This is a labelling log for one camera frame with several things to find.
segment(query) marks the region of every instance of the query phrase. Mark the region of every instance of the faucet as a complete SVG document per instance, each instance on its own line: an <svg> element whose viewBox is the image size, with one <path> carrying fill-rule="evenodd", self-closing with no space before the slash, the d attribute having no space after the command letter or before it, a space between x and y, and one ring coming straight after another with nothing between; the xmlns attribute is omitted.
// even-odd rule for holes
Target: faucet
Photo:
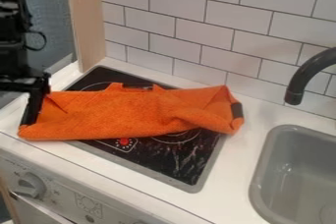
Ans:
<svg viewBox="0 0 336 224"><path fill-rule="evenodd" d="M285 101L299 105L309 81L323 69L336 64L336 47L327 49L307 60L293 75L286 91Z"/></svg>

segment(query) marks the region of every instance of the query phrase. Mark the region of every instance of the orange cloth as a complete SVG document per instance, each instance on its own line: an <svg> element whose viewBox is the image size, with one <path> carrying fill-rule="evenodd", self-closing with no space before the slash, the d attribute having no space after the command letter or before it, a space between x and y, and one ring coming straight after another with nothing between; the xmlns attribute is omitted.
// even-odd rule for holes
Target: orange cloth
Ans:
<svg viewBox="0 0 336 224"><path fill-rule="evenodd" d="M226 86L166 90L123 88L52 92L37 122L21 125L26 140L103 140L154 137L194 128L234 134L243 124L232 104L239 102Z"/></svg>

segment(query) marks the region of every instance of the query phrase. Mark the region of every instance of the black induction cooktop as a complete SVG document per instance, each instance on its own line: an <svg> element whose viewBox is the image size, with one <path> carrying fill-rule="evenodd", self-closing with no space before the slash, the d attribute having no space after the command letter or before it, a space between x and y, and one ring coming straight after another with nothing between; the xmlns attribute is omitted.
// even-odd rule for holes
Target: black induction cooktop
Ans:
<svg viewBox="0 0 336 224"><path fill-rule="evenodd" d="M151 88L166 84L142 79L98 66L67 90L103 90L111 83ZM224 138L206 129L151 138L70 141L76 147L126 166L189 193L198 192L210 172Z"/></svg>

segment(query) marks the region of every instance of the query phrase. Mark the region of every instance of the white countertop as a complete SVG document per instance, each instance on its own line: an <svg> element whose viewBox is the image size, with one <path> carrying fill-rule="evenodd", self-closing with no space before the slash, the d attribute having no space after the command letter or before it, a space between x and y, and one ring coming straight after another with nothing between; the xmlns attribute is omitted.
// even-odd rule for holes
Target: white countertop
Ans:
<svg viewBox="0 0 336 224"><path fill-rule="evenodd" d="M104 59L101 64L178 87L205 86L118 60ZM53 76L53 89L64 88L80 75L76 64L66 67ZM252 208L248 191L266 134L276 126L294 124L336 135L335 121L234 95L244 105L246 122L236 135L226 140L204 188L198 194L182 192L62 142L30 142L28 145L24 141L2 138L0 148L20 153L75 180L83 179L84 183L100 192L172 223L265 224L267 222ZM25 108L25 97L0 111L1 132L15 134Z"/></svg>

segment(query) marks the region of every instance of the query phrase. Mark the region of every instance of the gray sink basin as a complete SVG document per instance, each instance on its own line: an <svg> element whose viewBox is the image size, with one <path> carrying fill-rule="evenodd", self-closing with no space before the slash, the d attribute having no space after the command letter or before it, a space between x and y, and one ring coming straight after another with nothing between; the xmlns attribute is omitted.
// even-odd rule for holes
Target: gray sink basin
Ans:
<svg viewBox="0 0 336 224"><path fill-rule="evenodd" d="M271 224L336 224L336 138L299 126L274 128L250 200Z"/></svg>

